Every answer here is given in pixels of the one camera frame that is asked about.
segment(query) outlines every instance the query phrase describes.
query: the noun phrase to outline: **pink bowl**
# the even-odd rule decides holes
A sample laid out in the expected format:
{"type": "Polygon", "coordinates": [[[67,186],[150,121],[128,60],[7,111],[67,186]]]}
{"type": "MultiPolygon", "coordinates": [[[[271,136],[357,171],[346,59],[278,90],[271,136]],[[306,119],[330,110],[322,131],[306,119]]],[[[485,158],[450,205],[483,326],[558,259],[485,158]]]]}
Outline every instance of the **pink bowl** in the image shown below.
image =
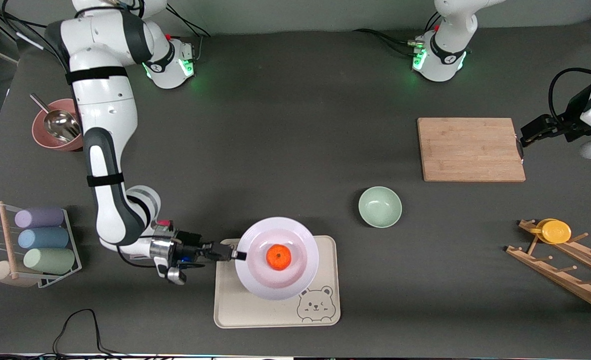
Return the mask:
{"type": "MultiPolygon", "coordinates": [[[[73,98],[61,98],[60,100],[53,101],[49,104],[50,109],[65,110],[70,112],[72,116],[78,119],[76,114],[76,105],[74,105],[73,98]]],[[[31,135],[33,140],[37,142],[42,148],[53,149],[58,151],[76,151],[83,147],[83,135],[79,134],[72,141],[62,144],[61,141],[49,134],[45,130],[45,117],[47,113],[44,110],[40,110],[33,119],[33,126],[31,127],[31,135]]]]}

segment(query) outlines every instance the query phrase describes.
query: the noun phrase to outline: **bear face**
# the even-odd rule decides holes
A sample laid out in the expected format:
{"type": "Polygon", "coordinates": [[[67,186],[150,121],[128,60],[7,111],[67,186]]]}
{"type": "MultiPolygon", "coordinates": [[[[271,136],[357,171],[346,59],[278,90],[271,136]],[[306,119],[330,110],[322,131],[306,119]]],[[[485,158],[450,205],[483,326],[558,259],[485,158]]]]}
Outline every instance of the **bear face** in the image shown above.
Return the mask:
{"type": "Polygon", "coordinates": [[[300,293],[297,316],[302,319],[302,322],[305,320],[311,322],[331,321],[336,313],[335,305],[332,301],[333,293],[334,290],[329,286],[324,286],[319,290],[304,290],[300,293]]]}

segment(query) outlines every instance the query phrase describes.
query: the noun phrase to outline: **yellow cup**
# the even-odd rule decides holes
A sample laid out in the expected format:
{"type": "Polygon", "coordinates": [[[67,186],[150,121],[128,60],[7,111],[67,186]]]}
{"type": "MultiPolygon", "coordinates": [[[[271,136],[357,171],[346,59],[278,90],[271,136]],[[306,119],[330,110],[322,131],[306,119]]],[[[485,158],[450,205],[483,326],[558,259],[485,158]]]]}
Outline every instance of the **yellow cup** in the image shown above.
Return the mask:
{"type": "Polygon", "coordinates": [[[529,233],[535,234],[538,239],[552,245],[565,243],[572,238],[569,225],[554,218],[543,219],[534,228],[529,228],[529,233]]]}

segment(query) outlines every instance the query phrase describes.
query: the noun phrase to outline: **gray table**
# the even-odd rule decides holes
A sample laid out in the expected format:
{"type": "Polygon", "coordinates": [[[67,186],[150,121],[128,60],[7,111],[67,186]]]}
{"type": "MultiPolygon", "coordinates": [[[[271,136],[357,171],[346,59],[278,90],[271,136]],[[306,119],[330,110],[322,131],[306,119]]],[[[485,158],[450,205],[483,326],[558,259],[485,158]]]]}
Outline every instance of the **gray table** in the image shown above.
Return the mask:
{"type": "MultiPolygon", "coordinates": [[[[511,117],[519,129],[548,112],[551,78],[591,68],[591,22],[482,29],[471,47],[442,84],[356,32],[208,38],[197,76],[172,90],[128,69],[140,124],[122,168],[127,186],[159,192],[161,218],[222,240],[280,215],[336,240],[339,323],[248,330],[214,324],[214,266],[170,285],[101,248],[83,154],[42,149],[30,135],[38,109],[28,94],[52,101],[69,89],[53,59],[26,53],[0,113],[0,200],[69,207],[84,269],[46,289],[0,284],[0,351],[47,351],[67,315],[93,308],[104,344],[129,353],[591,359],[591,306],[502,251],[529,239],[517,219],[555,217],[591,233],[580,143],[528,148],[521,184],[431,183],[416,125],[511,117]],[[374,185],[401,197],[392,228],[357,219],[357,197],[374,185]]],[[[590,81],[561,80],[558,109],[590,81]]],[[[89,317],[72,321],[61,350],[95,351],[89,317]]]]}

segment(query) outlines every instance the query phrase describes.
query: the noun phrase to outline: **green bowl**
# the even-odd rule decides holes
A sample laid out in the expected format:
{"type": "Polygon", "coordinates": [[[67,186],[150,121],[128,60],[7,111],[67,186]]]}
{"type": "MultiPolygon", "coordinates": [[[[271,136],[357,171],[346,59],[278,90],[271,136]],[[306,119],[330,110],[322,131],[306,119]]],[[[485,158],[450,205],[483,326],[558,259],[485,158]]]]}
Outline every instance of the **green bowl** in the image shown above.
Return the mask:
{"type": "Polygon", "coordinates": [[[362,193],[357,209],[367,224],[382,229],[398,223],[403,214],[403,203],[388,187],[374,186],[362,193]]]}

